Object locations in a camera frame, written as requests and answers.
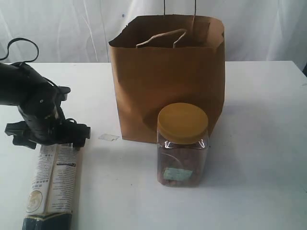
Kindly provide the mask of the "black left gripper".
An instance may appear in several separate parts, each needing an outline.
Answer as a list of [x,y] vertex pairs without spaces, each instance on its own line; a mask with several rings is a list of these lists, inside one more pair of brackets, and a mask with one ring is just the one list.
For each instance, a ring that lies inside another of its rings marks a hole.
[[5,133],[13,136],[12,143],[15,146],[35,149],[37,144],[50,146],[71,143],[75,150],[80,150],[91,136],[89,126],[56,114],[22,114],[22,117],[23,121],[8,123],[5,128]]

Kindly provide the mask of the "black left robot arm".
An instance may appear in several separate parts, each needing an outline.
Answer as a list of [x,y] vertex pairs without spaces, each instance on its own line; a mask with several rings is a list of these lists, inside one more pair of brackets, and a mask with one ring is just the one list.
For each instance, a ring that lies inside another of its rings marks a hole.
[[57,86],[24,62],[1,64],[0,103],[16,106],[23,120],[8,123],[5,133],[13,145],[35,149],[37,144],[72,144],[84,147],[91,128],[66,118],[61,103],[71,89]]

